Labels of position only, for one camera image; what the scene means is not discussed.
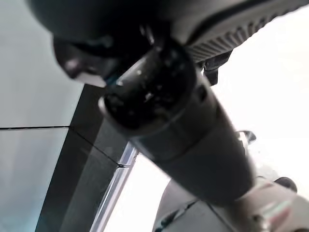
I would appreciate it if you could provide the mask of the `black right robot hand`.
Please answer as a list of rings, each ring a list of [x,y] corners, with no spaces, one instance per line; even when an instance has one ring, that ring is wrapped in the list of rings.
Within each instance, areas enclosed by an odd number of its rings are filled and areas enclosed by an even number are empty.
[[[254,185],[205,74],[306,0],[29,0],[73,80],[102,89],[104,117],[201,200],[226,205]]]

